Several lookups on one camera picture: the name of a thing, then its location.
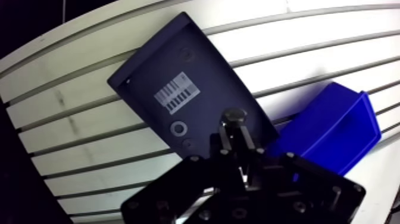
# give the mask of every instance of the bolt head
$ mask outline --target bolt head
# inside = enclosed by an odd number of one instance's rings
[[[246,120],[247,112],[239,108],[226,109],[222,115],[222,122],[229,124],[233,122],[244,122]]]
[[[287,155],[288,157],[290,157],[290,158],[293,158],[293,157],[295,156],[294,153],[286,153],[286,155]]]
[[[209,210],[201,211],[199,217],[204,221],[208,221],[211,218],[211,212]]]
[[[228,150],[221,150],[220,153],[222,155],[228,155],[229,151]]]
[[[293,203],[293,208],[299,213],[305,213],[306,205],[301,201]]]
[[[192,160],[193,162],[197,162],[197,161],[199,161],[199,159],[200,158],[197,155],[193,155],[190,157],[190,160]]]

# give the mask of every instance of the circular hole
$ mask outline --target circular hole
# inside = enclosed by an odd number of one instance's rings
[[[177,124],[177,125],[175,125],[174,130],[176,133],[182,133],[184,130],[184,127],[181,124]]]

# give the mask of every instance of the slatwall groove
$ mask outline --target slatwall groove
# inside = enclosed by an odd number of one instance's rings
[[[83,168],[69,170],[69,171],[60,172],[60,173],[54,173],[51,175],[44,175],[42,177],[44,179],[60,178],[62,176],[75,175],[78,173],[90,172],[93,170],[99,170],[99,169],[109,168],[109,167],[113,167],[113,166],[119,166],[122,164],[133,163],[136,161],[146,160],[149,158],[154,158],[154,157],[171,154],[171,153],[173,153],[173,150],[171,150],[170,148],[167,148],[167,149],[160,150],[160,151],[153,152],[153,153],[146,153],[146,154],[142,154],[142,155],[138,155],[138,156],[134,156],[134,157],[124,158],[121,160],[111,161],[108,163],[102,163],[102,164],[98,164],[98,165],[94,165],[94,166],[83,167]]]
[[[251,0],[246,3],[228,0],[183,1],[179,4],[162,7],[159,10],[132,17],[129,20],[124,20],[76,39],[68,45],[59,47],[57,51],[49,52],[37,58],[34,61],[35,63],[28,63],[20,67],[18,70],[14,71],[15,75],[3,77],[0,79],[2,99],[3,101],[9,101],[39,85],[43,85],[48,81],[57,79],[88,64],[107,59],[110,56],[131,49],[139,48],[158,31],[158,29],[162,28],[181,11],[187,11],[197,24],[204,29],[232,23],[234,21],[283,13],[283,3],[282,0],[268,2]],[[213,6],[213,10],[208,10],[208,17],[203,17],[203,10],[201,10],[201,8],[211,5]],[[244,11],[241,13],[231,12],[239,8]],[[143,26],[143,23],[151,23],[152,26]],[[81,60],[77,60],[75,55],[82,53],[85,54],[85,57],[82,57]],[[69,64],[63,64],[63,60],[68,60]],[[27,81],[31,73],[38,73],[40,79]],[[11,85],[18,85],[19,88],[13,88]]]
[[[78,213],[78,214],[68,214],[68,216],[70,216],[70,217],[95,216],[98,214],[109,214],[109,213],[116,213],[119,211],[120,211],[120,209],[111,209],[111,210],[105,210],[105,211],[90,211],[90,212]]]
[[[396,35],[400,35],[400,30],[391,30],[391,31],[387,31],[387,32],[372,33],[372,34],[367,34],[367,35],[354,36],[351,38],[343,38],[343,39],[338,39],[338,40],[333,40],[333,41],[320,42],[320,43],[315,43],[315,44],[311,44],[311,45],[307,45],[307,46],[301,46],[301,47],[297,47],[297,48],[278,51],[278,52],[274,52],[271,54],[259,55],[256,57],[232,61],[229,64],[233,68],[242,67],[242,66],[247,66],[250,64],[254,64],[254,63],[259,63],[262,61],[285,57],[285,56],[292,55],[292,54],[299,54],[299,53],[303,53],[303,52],[307,52],[307,51],[328,48],[331,46],[338,46],[338,45],[343,45],[343,44],[348,44],[348,43],[367,41],[367,40],[371,40],[371,39],[384,38],[384,37],[396,36]]]
[[[400,138],[400,132],[391,136],[390,138],[385,139],[384,141],[380,141],[369,153],[375,153],[376,151],[384,148],[385,146],[390,145],[391,143],[397,141]],[[211,196],[213,193],[212,192],[207,192],[204,193],[202,197],[204,196]],[[108,213],[115,213],[115,211],[119,209],[109,209],[109,210],[102,210],[99,211],[99,214],[108,214]],[[96,212],[84,212],[84,213],[73,213],[73,214],[68,214],[70,217],[80,217],[80,216],[89,216],[89,215],[94,215],[97,214]]]
[[[254,94],[254,97],[257,99],[257,98],[265,97],[267,95],[277,94],[279,92],[288,91],[288,90],[295,89],[295,88],[298,88],[298,87],[301,87],[301,86],[309,85],[309,84],[314,83],[314,82],[312,82],[312,81],[314,81],[314,79],[315,80],[319,80],[319,77],[320,77],[321,80],[327,80],[327,79],[332,78],[332,77],[339,77],[339,76],[343,76],[345,74],[351,74],[351,73],[354,73],[354,72],[357,72],[357,71],[369,69],[369,68],[374,67],[374,66],[379,66],[379,65],[383,65],[383,64],[387,64],[387,63],[392,63],[394,61],[399,60],[400,59],[399,57],[400,56],[393,57],[393,58],[387,58],[387,59],[384,59],[384,60],[381,60],[381,61],[376,61],[374,63],[369,63],[369,64],[366,64],[366,65],[357,66],[355,68],[345,69],[345,70],[342,70],[342,71],[337,71],[337,72],[333,72],[333,73],[330,73],[330,74],[325,74],[325,75],[322,75],[322,76],[312,77],[311,80],[310,79],[305,79],[305,80],[299,81],[298,83],[294,83],[293,85],[289,84],[287,86],[279,86],[277,88],[273,88],[273,89],[268,89],[268,90],[265,90],[265,91],[257,92],[257,93]],[[390,88],[392,86],[395,86],[395,85],[397,85],[399,83],[400,83],[400,80],[398,80],[396,82],[393,82],[393,83],[390,83],[390,84],[387,84],[385,86],[379,87],[377,89],[370,90],[370,91],[368,91],[368,93],[369,94],[376,93],[378,91],[382,91],[384,89],[387,89],[387,88]],[[90,137],[87,137],[87,138],[82,138],[82,139],[79,139],[79,140],[76,140],[76,141],[73,141],[73,142],[68,142],[68,143],[65,143],[65,144],[62,144],[62,145],[58,145],[58,146],[55,146],[55,147],[39,150],[39,151],[30,153],[30,155],[32,157],[37,156],[37,155],[44,155],[44,154],[47,154],[47,153],[52,153],[52,152],[55,152],[55,151],[64,150],[66,148],[74,147],[74,146],[77,146],[77,145],[87,144],[87,143],[90,143],[90,142],[93,142],[93,141],[98,141],[98,140],[101,140],[101,139],[104,139],[104,138],[110,138],[110,137],[113,137],[113,136],[116,136],[116,135],[121,135],[123,133],[144,129],[146,127],[148,127],[147,124],[139,123],[139,124],[132,125],[132,126],[129,126],[129,127],[124,127],[124,128],[117,129],[117,130],[112,130],[110,132],[101,133],[99,135],[90,136]]]
[[[284,123],[291,121],[296,115],[297,114],[293,114],[291,116],[282,117],[280,119],[272,121],[272,124],[274,124],[275,126],[282,125]],[[146,160],[149,158],[154,158],[154,157],[171,154],[171,153],[173,153],[173,150],[171,150],[171,149],[159,150],[159,151],[152,152],[152,153],[145,153],[145,154],[128,157],[128,158],[124,158],[124,159],[120,159],[120,160],[96,164],[93,166],[87,166],[87,167],[82,167],[82,168],[78,168],[78,169],[68,170],[65,172],[57,172],[57,173],[52,173],[50,175],[42,175],[42,177],[44,179],[60,178],[63,176],[75,175],[78,173],[90,172],[90,171],[94,171],[94,170],[98,170],[98,169],[104,169],[104,168],[109,168],[109,167],[113,167],[113,166],[119,166],[119,165],[126,164],[126,163],[132,163],[132,162],[136,162],[136,161],[140,161],[140,160]]]
[[[335,71],[335,72],[323,74],[323,75],[320,75],[320,76],[314,76],[314,77],[311,77],[309,79],[303,79],[303,80],[300,80],[300,81],[297,81],[297,82],[289,83],[287,85],[277,86],[275,88],[266,89],[264,91],[259,91],[259,92],[253,93],[253,96],[255,98],[265,97],[267,95],[276,94],[276,93],[283,92],[283,91],[286,91],[286,90],[290,90],[290,89],[293,89],[293,88],[301,87],[301,86],[304,86],[304,85],[309,85],[309,84],[312,84],[312,83],[315,83],[315,82],[320,82],[322,80],[331,79],[331,78],[334,78],[334,77],[339,77],[339,76],[343,76],[343,75],[350,74],[350,73],[353,73],[353,72],[369,69],[369,68],[372,68],[372,67],[375,67],[375,66],[381,66],[381,65],[384,65],[384,64],[387,64],[387,63],[398,61],[398,60],[400,60],[400,56],[395,56],[395,57],[391,57],[391,58],[385,58],[385,59],[380,60],[380,61],[375,61],[375,62],[372,62],[372,63],[363,64],[363,65],[356,66],[356,67],[353,67],[353,68],[344,69],[344,70],[341,70],[341,71]],[[108,97],[105,97],[105,98],[101,98],[101,99],[98,99],[98,100],[96,100],[94,102],[90,102],[90,103],[78,106],[76,108],[72,108],[72,109],[69,109],[67,111],[63,111],[61,113],[55,114],[53,116],[47,117],[45,119],[39,120],[39,121],[31,123],[29,125],[23,126],[23,127],[20,128],[20,131],[24,132],[24,131],[33,129],[35,127],[42,126],[42,125],[45,125],[47,123],[56,121],[58,119],[62,119],[64,117],[72,116],[74,114],[81,113],[83,111],[90,110],[90,109],[93,109],[95,107],[99,107],[101,105],[108,104],[108,103],[111,103],[111,102],[114,102],[114,101],[117,101],[117,100],[120,100],[120,97],[118,95],[112,95],[112,96],[108,96]]]
[[[98,60],[103,60],[103,59],[105,59],[106,58],[106,56],[104,56],[104,55],[102,55],[102,56],[98,56],[99,57],[99,59]],[[60,76],[63,76],[63,75],[65,75],[64,74],[64,72],[65,73],[68,73],[68,72],[71,72],[71,69],[72,69],[72,67],[70,66],[70,68],[68,68],[68,69],[66,69],[65,68],[65,71],[63,71],[63,70],[61,70],[61,69],[59,69],[58,71],[54,71],[54,72],[52,72],[52,77],[47,77],[47,79],[49,79],[49,80],[52,80],[52,79],[56,79],[57,77],[60,77]],[[26,70],[28,69],[28,67],[26,67],[25,68],[25,70],[21,70],[21,71],[19,71],[19,73],[20,73],[20,75],[18,75],[18,78],[14,78],[15,80],[17,80],[17,79],[19,79],[20,78],[20,76],[21,77],[23,77],[23,76],[25,76],[25,73],[26,73]],[[35,83],[33,83],[33,82],[27,82],[27,84],[26,84],[26,88],[20,88],[20,89],[14,89],[14,91],[12,91],[12,89],[13,88],[8,88],[10,91],[4,91],[4,93],[2,94],[3,95],[3,99],[5,100],[5,101],[8,101],[8,100],[11,100],[11,99],[13,99],[13,98],[15,98],[15,97],[18,97],[19,95],[21,95],[21,94],[23,94],[25,91],[29,91],[29,90],[31,90],[32,88],[35,88],[35,87],[37,87],[37,85],[40,85],[40,83],[42,83],[43,81],[42,80],[40,80],[40,81],[37,81],[37,83],[35,82]]]
[[[34,129],[36,127],[39,127],[39,126],[54,122],[56,120],[59,120],[59,119],[65,118],[65,117],[69,117],[69,116],[72,116],[74,114],[81,113],[81,112],[84,112],[86,110],[93,109],[95,107],[100,107],[102,105],[109,104],[111,102],[115,102],[115,101],[118,101],[118,100],[121,100],[121,98],[118,95],[111,95],[111,96],[108,96],[108,97],[104,97],[104,98],[89,102],[87,104],[83,104],[83,105],[80,105],[78,107],[75,107],[75,108],[72,108],[72,109],[69,109],[69,110],[65,110],[65,111],[60,112],[58,114],[54,114],[54,115],[49,116],[49,117],[47,117],[45,119],[33,122],[33,123],[29,124],[29,125],[20,127],[19,128],[20,131],[18,133],[25,132],[27,130]]]
[[[124,61],[124,60],[128,59],[134,52],[135,52],[135,50],[132,50],[132,51],[124,52],[122,54],[115,55],[113,57],[98,61],[98,62],[93,63],[93,64],[90,64],[90,65],[88,65],[88,66],[86,66],[86,67],[84,67],[82,69],[78,69],[76,71],[73,71],[73,72],[71,72],[69,74],[61,76],[61,77],[59,77],[57,79],[54,79],[54,80],[52,80],[50,82],[46,82],[45,84],[40,85],[40,86],[38,86],[38,87],[36,87],[36,88],[34,88],[34,89],[24,93],[24,94],[19,95],[18,97],[10,100],[10,105],[17,104],[17,103],[23,101],[24,99],[28,99],[29,97],[32,97],[32,96],[34,96],[36,94],[39,94],[39,93],[41,93],[41,92],[43,92],[45,90],[51,89],[54,86],[60,85],[60,84],[62,84],[64,82],[68,82],[69,80],[75,79],[75,78],[83,76],[85,74],[88,74],[89,72],[92,72],[92,71],[95,71],[97,69],[101,69],[103,67],[112,65],[112,64],[117,63],[119,61]]]
[[[362,70],[365,70],[365,69],[370,69],[370,68],[373,68],[373,67],[376,67],[376,66],[382,66],[384,64],[392,63],[392,62],[395,62],[395,61],[398,61],[398,60],[400,60],[400,56],[395,56],[395,57],[386,58],[386,59],[383,59],[383,60],[380,60],[380,61],[375,61],[375,62],[372,62],[372,63],[363,64],[363,65],[356,66],[356,67],[353,67],[353,68],[344,69],[344,70],[341,70],[341,71],[334,71],[332,73],[327,73],[327,74],[323,74],[323,75],[320,75],[320,76],[314,76],[314,77],[311,77],[309,79],[303,79],[303,80],[300,80],[300,81],[297,81],[297,82],[292,82],[292,83],[289,83],[289,84],[286,84],[286,85],[283,85],[283,86],[277,86],[277,87],[274,87],[274,88],[271,88],[271,89],[266,89],[264,91],[255,92],[255,93],[253,93],[253,97],[257,99],[257,98],[261,98],[261,97],[266,97],[267,95],[278,94],[279,92],[287,91],[287,90],[290,90],[290,89],[295,89],[295,88],[298,88],[298,87],[301,87],[301,86],[310,85],[310,84],[313,84],[313,83],[316,83],[316,82],[321,82],[321,81],[324,81],[324,80],[327,80],[327,79],[332,79],[332,78],[335,78],[335,77],[344,76],[346,74],[355,73],[355,72],[362,71]]]
[[[399,107],[399,106],[400,106],[400,102],[398,102],[397,104],[391,105],[390,107],[386,107],[385,109],[382,109],[382,110],[376,112],[375,115],[377,115],[377,116],[378,116],[378,115],[381,115],[381,114],[383,114],[383,113],[385,113],[385,112],[388,112],[389,110],[393,110],[394,108]]]
[[[23,58],[22,60],[20,60],[19,62],[11,65],[10,67],[8,67],[7,69],[5,69],[4,71],[0,72],[0,79],[5,77],[6,75],[16,71],[17,69],[19,69],[20,67],[28,64],[29,62],[34,61],[35,59],[48,54],[49,52],[60,48],[68,43],[71,43],[77,39],[80,39],[86,35],[89,35],[91,33],[94,33],[96,31],[99,31],[101,29],[104,29],[108,26],[112,26],[113,24],[117,24],[119,22],[122,22],[124,20],[130,19],[132,17],[138,16],[138,15],[142,15],[145,13],[149,13],[151,11],[155,11],[155,10],[159,10],[165,7],[169,7],[175,4],[179,4],[182,2],[187,2],[187,1],[192,1],[192,0],[163,0],[161,2],[155,2],[153,4],[149,4],[149,5],[145,5],[142,6],[140,8],[137,9],[133,9],[131,11],[128,11],[126,13],[122,13],[119,14],[117,16],[114,16],[112,18],[109,18],[107,20],[101,21],[99,23],[94,24],[93,26],[89,26],[83,30],[80,30],[76,33],[72,33],[71,35],[62,38],[52,44],[50,44],[49,46],[46,46],[44,48],[42,48],[41,50],[38,50],[37,52],[33,53],[32,55],[28,55],[26,58]]]
[[[369,10],[394,10],[400,8],[400,4],[374,4],[374,5],[352,5],[344,7],[332,7],[332,8],[320,8],[316,10],[306,10],[299,12],[289,12],[278,15],[270,15],[261,18],[254,18],[245,21],[239,21],[235,23],[229,23],[221,26],[215,26],[204,29],[203,32],[206,35],[214,35],[216,33],[228,32],[235,29],[246,28],[250,26],[256,26],[265,23],[273,23],[283,20],[291,20],[295,18],[311,17],[316,15],[327,15],[334,13],[349,13],[356,11],[369,11]]]
[[[396,82],[389,83],[389,84],[384,85],[384,86],[381,86],[381,87],[378,87],[378,88],[376,88],[376,89],[371,89],[370,91],[368,91],[368,94],[374,94],[374,93],[376,93],[376,92],[379,92],[379,91],[382,91],[382,90],[384,90],[384,89],[387,89],[387,88],[396,86],[396,85],[398,85],[398,84],[400,84],[400,80],[398,80],[398,81],[396,81]]]
[[[141,129],[144,129],[146,127],[148,127],[147,124],[138,123],[138,124],[131,125],[131,126],[128,126],[128,127],[123,127],[121,129],[112,130],[112,131],[109,131],[109,132],[104,132],[104,133],[101,133],[101,134],[98,134],[98,135],[94,135],[94,136],[90,136],[90,137],[87,137],[87,138],[82,138],[82,139],[79,139],[79,140],[76,140],[76,141],[72,141],[72,142],[68,142],[68,143],[65,143],[65,144],[57,145],[55,147],[46,148],[44,150],[35,151],[33,153],[29,153],[29,155],[31,157],[34,157],[34,156],[44,155],[44,154],[47,154],[47,153],[53,153],[53,152],[56,152],[56,151],[59,151],[59,150],[64,150],[66,148],[71,148],[71,147],[75,147],[75,146],[78,146],[78,145],[82,145],[82,144],[87,144],[87,143],[90,143],[90,142],[98,141],[98,140],[101,140],[101,139],[104,139],[104,138],[110,138],[110,137],[113,137],[113,136],[116,136],[116,135],[122,135],[124,133],[133,132],[133,131],[136,131],[136,130],[141,130]]]
[[[149,185],[151,181],[143,181],[139,183],[133,183],[129,185],[123,185],[123,186],[117,186],[113,188],[104,188],[96,191],[86,191],[86,192],[80,192],[76,194],[65,194],[65,195],[59,195],[55,196],[56,199],[62,200],[62,199],[68,199],[68,198],[79,198],[79,197],[86,197],[86,196],[91,196],[91,195],[96,195],[96,194],[107,194],[111,192],[116,192],[116,191],[123,191],[123,190],[128,190],[128,189],[133,189],[133,188],[141,188],[144,186]]]
[[[394,125],[392,125],[392,126],[386,128],[385,130],[382,131],[382,133],[386,133],[386,132],[388,132],[388,131],[390,131],[390,130],[392,130],[392,129],[398,127],[398,126],[400,126],[400,122],[395,123]]]
[[[22,122],[22,124],[18,124],[18,122],[13,122],[14,123],[14,125],[15,125],[15,127],[21,127],[21,126],[25,126],[25,125],[29,125],[29,123],[30,122],[35,122],[36,120],[39,120],[39,119],[43,119],[43,117],[38,117],[38,116],[36,116],[36,119],[34,118],[35,116],[33,116],[33,118],[32,119],[29,119],[29,117],[31,117],[30,115],[28,115],[28,114],[26,114],[25,116],[23,116],[23,114],[19,117],[19,120],[22,120],[22,121],[28,121],[28,122]]]
[[[398,107],[399,105],[400,105],[400,102],[376,112],[375,115],[376,116],[381,115],[381,114],[383,114],[383,113],[385,113],[387,111],[390,111],[391,109],[394,109],[394,108]],[[280,124],[284,124],[284,123],[287,123],[287,122],[293,120],[297,116],[297,114],[298,113],[292,114],[292,115],[287,116],[287,117],[282,117],[280,119],[276,119],[276,120],[273,120],[271,122],[275,126],[278,126]],[[395,128],[395,127],[397,127],[397,125],[394,125],[393,127],[390,127],[388,130],[387,129],[383,130],[382,133],[385,133],[385,132],[387,132],[387,131]],[[116,160],[116,161],[112,161],[112,162],[108,162],[108,163],[102,163],[102,164],[83,167],[83,168],[79,168],[79,169],[69,170],[69,171],[66,171],[66,172],[59,172],[59,173],[54,173],[54,174],[51,174],[51,175],[44,175],[43,178],[44,179],[59,178],[59,177],[62,177],[62,176],[74,175],[74,174],[78,174],[78,173],[89,172],[89,171],[93,171],[93,170],[98,170],[98,169],[104,169],[104,168],[108,168],[108,167],[118,166],[118,165],[122,165],[122,164],[126,164],[126,163],[132,163],[132,162],[135,162],[135,161],[145,160],[145,159],[148,159],[148,158],[158,157],[158,156],[165,155],[165,154],[170,154],[170,153],[173,153],[172,150],[171,149],[166,149],[166,150],[161,150],[161,151],[157,151],[157,152],[154,152],[154,153],[147,153],[147,154],[142,154],[142,155],[134,156],[134,157],[130,157],[130,158],[124,158],[124,159],[121,159],[121,160]]]

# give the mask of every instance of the barcode label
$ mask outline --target barcode label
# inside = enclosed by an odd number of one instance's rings
[[[197,96],[200,90],[181,72],[171,82],[168,82],[154,98],[172,115]]]

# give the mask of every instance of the barcode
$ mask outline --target barcode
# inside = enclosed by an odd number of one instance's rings
[[[197,96],[200,90],[181,72],[171,82],[168,82],[154,98],[172,115]]]

